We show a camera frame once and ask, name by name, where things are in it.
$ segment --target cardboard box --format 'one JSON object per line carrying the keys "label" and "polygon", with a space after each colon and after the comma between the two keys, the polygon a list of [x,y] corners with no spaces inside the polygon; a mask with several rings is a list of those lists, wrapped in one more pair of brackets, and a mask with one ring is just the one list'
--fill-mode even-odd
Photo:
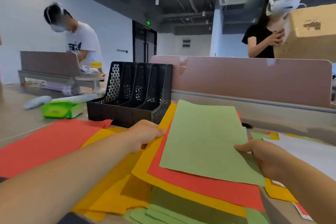
{"label": "cardboard box", "polygon": [[336,4],[291,11],[283,44],[274,48],[280,59],[322,59],[336,62]]}

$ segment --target man in white t-shirt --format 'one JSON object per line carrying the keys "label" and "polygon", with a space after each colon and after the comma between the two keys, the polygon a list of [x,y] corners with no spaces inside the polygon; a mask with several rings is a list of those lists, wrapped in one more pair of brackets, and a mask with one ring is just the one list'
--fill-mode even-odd
{"label": "man in white t-shirt", "polygon": [[91,62],[103,63],[97,34],[88,24],[75,20],[59,3],[48,6],[44,18],[53,31],[66,31],[66,51],[76,53],[81,68]]}

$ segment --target door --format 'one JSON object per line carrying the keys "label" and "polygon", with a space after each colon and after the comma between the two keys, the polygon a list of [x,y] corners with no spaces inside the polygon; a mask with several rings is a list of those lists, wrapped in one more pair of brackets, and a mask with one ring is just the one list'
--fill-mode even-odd
{"label": "door", "polygon": [[156,55],[157,32],[133,21],[133,62],[149,63]]}

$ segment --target left hand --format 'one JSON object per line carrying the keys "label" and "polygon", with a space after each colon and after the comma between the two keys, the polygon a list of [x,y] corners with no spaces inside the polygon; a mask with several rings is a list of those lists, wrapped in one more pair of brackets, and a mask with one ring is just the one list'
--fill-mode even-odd
{"label": "left hand", "polygon": [[158,129],[158,126],[148,120],[141,120],[134,126],[130,127],[127,131],[131,134],[132,142],[134,142],[134,150],[138,152],[143,144],[148,144],[156,137],[162,137],[166,131]]}

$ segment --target white t-shirt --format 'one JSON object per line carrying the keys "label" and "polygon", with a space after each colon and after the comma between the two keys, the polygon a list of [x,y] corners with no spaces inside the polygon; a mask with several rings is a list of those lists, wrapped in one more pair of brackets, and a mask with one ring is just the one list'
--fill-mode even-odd
{"label": "white t-shirt", "polygon": [[67,50],[78,52],[80,50],[89,51],[86,59],[79,64],[90,66],[91,62],[103,63],[103,56],[100,51],[100,44],[96,32],[86,23],[78,22],[78,28],[75,33],[66,31]]}

